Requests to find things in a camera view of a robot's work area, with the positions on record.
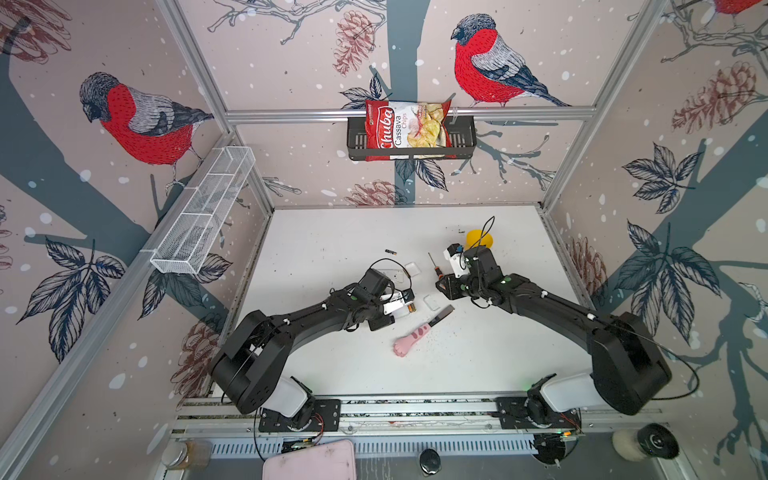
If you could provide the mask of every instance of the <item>bird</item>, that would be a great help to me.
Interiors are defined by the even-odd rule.
[[[176,162],[191,150],[197,127],[212,114],[185,107],[164,95],[145,94],[119,82],[114,76],[96,72],[80,86],[80,102],[89,122],[98,119],[104,129],[133,158],[150,165],[172,165],[173,180],[165,186],[166,194],[176,180]]]
[[[475,100],[473,107],[482,101],[504,107],[518,97],[539,97],[559,107],[569,106],[550,95],[522,55],[504,43],[490,15],[464,17],[451,39],[456,40],[456,81]]]
[[[723,13],[726,15],[730,15],[730,17],[733,19],[733,27],[728,31],[736,30],[737,28],[742,28],[744,25],[738,25],[736,23],[736,15],[740,14],[744,10],[747,10],[750,7],[753,7],[754,5],[757,5],[758,3],[762,2],[763,0],[691,0],[690,2],[682,4],[678,9],[682,10],[684,8],[688,8],[692,5],[695,5],[699,2],[707,2],[712,5],[710,7],[710,10],[704,14],[704,17],[702,18],[702,22],[704,23],[704,29],[706,30],[709,26],[712,19],[715,17],[715,14],[717,13]]]

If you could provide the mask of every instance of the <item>white mesh basket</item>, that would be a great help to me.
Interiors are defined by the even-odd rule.
[[[248,147],[224,147],[155,250],[151,262],[162,273],[200,272],[205,257],[243,188],[255,159]]]

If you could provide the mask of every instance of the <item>pink cutting board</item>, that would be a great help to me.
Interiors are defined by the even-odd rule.
[[[268,458],[262,480],[357,480],[355,447],[349,440]]]

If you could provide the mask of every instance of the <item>black basket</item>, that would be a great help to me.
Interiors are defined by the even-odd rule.
[[[366,157],[391,157],[394,155],[407,155],[409,160],[418,160],[415,158],[417,155],[429,155],[430,160],[467,160],[472,158],[478,143],[475,118],[471,115],[446,117],[443,124],[448,132],[448,137],[451,139],[452,147],[367,148],[366,119],[364,117],[347,118],[346,147],[349,152],[349,159],[364,161]]]

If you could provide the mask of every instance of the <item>red chip bag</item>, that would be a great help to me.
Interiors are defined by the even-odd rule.
[[[451,102],[443,104],[411,101],[366,101],[368,148],[450,147],[443,121]],[[417,155],[416,158],[442,157]],[[408,155],[366,157],[366,161],[407,159]]]

